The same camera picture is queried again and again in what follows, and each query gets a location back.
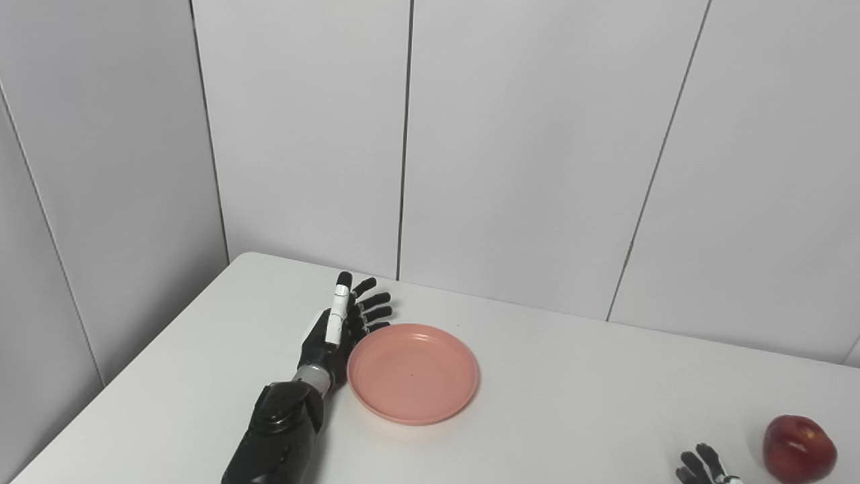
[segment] tabletop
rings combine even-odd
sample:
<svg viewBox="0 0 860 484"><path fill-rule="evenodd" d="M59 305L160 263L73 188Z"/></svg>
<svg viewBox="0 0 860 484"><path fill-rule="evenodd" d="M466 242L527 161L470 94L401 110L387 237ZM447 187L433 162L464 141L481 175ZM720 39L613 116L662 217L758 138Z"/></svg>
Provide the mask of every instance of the tabletop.
<svg viewBox="0 0 860 484"><path fill-rule="evenodd" d="M13 483L220 482L262 387L292 378L338 273L243 254ZM783 413L816 420L837 445L824 484L860 476L860 369L379 281L392 322L469 346L479 388L427 426L381 419L338 390L305 484L674 483L680 452L699 442L747 484L771 484L760 448Z"/></svg>

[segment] red apple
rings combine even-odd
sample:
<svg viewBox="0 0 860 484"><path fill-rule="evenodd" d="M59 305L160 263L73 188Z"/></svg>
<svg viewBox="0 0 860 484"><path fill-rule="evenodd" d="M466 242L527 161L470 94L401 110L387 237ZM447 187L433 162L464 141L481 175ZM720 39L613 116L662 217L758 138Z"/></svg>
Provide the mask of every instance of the red apple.
<svg viewBox="0 0 860 484"><path fill-rule="evenodd" d="M805 484L830 474L836 446L813 420L780 415L765 432L765 466L783 484Z"/></svg>

